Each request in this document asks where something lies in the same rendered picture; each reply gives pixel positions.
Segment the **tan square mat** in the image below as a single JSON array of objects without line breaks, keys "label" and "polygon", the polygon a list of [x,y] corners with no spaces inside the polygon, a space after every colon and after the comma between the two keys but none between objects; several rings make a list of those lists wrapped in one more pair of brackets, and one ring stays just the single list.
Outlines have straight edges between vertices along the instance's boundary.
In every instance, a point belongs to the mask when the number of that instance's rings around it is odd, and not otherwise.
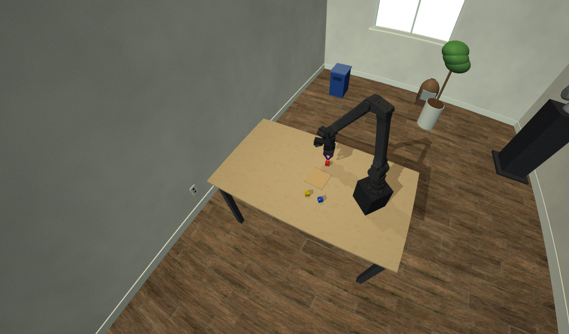
[{"label": "tan square mat", "polygon": [[305,178],[305,182],[312,184],[313,186],[322,190],[330,177],[331,174],[325,173],[324,171],[313,167],[311,172]]}]

